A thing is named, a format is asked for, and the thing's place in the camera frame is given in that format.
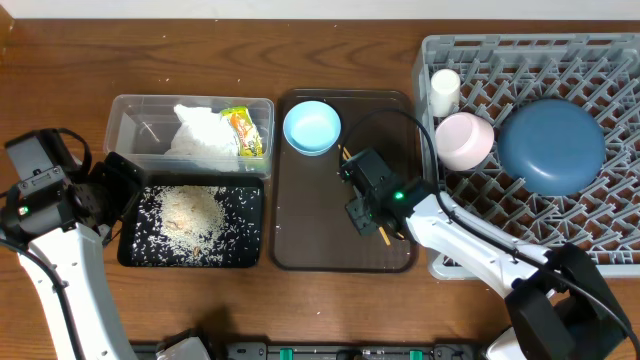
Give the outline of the wooden chopstick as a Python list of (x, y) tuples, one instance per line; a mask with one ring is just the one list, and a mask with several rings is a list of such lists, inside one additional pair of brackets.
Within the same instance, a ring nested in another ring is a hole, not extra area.
[[(338, 148), (339, 148), (339, 150), (341, 151), (341, 153), (342, 153), (342, 158), (343, 158), (344, 160), (349, 160), (349, 159), (351, 158), (351, 154), (349, 153), (349, 151), (348, 151), (345, 147), (343, 147), (343, 146), (339, 145), (339, 146), (338, 146)], [(382, 227), (379, 227), (379, 228), (378, 228), (378, 231), (379, 231), (379, 233), (380, 233), (380, 235), (381, 235), (382, 239), (384, 240), (385, 244), (386, 244), (388, 247), (390, 247), (390, 246), (391, 246), (391, 241), (390, 241), (390, 239), (389, 239), (389, 237), (388, 237), (388, 235), (387, 235), (386, 231), (385, 231)]]
[(367, 148), (352, 156), (343, 147), (340, 174), (354, 189), (355, 197), (345, 205), (345, 210), (357, 232), (366, 236), (378, 231), (387, 246), (391, 245), (390, 238), (405, 241), (407, 237), (390, 205), (397, 192), (400, 199), (405, 197), (404, 180), (381, 155)]

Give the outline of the light blue small bowl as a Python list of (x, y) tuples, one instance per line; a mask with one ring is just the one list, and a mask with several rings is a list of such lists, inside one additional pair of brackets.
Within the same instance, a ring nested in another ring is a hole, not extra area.
[(305, 156), (319, 156), (331, 149), (342, 129), (338, 112), (325, 102), (304, 101), (285, 115), (286, 141)]

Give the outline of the white napkin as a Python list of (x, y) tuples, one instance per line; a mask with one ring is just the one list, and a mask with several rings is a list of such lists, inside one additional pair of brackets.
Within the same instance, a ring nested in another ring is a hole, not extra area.
[(209, 107), (179, 104), (174, 112), (181, 125), (165, 155), (190, 157), (199, 167), (214, 171), (240, 170), (239, 137), (226, 118)]

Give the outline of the yellow green snack wrapper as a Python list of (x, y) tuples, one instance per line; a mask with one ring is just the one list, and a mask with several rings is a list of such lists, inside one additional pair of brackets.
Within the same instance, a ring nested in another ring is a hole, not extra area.
[(246, 106), (224, 109), (221, 116), (230, 123), (236, 132), (239, 139), (240, 156), (260, 157), (264, 154), (262, 138)]

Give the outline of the cream cup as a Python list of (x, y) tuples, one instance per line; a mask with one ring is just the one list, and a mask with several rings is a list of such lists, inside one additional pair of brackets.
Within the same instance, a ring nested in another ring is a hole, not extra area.
[(430, 105), (434, 117), (446, 117), (459, 102), (460, 77), (451, 69), (436, 71), (431, 77)]

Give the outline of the grey dishwasher rack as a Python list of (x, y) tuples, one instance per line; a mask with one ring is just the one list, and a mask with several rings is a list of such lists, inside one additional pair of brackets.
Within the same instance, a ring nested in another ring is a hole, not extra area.
[(572, 102), (604, 133), (598, 177), (569, 196), (528, 191), (502, 168), (496, 152), (454, 172), (430, 161), (424, 173), (467, 211), (521, 239), (547, 247), (574, 244), (602, 275), (639, 274), (639, 37), (635, 33), (431, 35), (413, 66), (417, 117), (440, 120), (429, 96), (432, 75), (455, 71), (460, 110), (500, 130), (511, 114), (541, 99)]

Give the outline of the dark blue plate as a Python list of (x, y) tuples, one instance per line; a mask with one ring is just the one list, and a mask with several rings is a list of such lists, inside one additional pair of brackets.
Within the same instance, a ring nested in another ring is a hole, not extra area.
[(543, 99), (510, 115), (497, 153), (503, 170), (541, 196), (573, 195), (605, 162), (604, 131), (592, 115), (566, 100)]

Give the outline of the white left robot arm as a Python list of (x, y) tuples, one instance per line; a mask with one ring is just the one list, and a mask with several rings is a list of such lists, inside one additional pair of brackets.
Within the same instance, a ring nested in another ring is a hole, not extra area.
[(108, 288), (103, 236), (84, 225), (58, 228), (22, 248), (21, 266), (40, 298), (59, 359), (135, 359)]

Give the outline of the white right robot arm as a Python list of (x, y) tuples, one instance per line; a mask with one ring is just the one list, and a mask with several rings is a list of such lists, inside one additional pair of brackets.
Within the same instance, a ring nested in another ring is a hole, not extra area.
[(421, 180), (378, 185), (353, 179), (347, 207), (357, 226), (383, 227), (453, 259), (498, 293), (511, 325), (487, 359), (604, 359), (625, 340), (628, 317), (590, 256), (512, 237)]

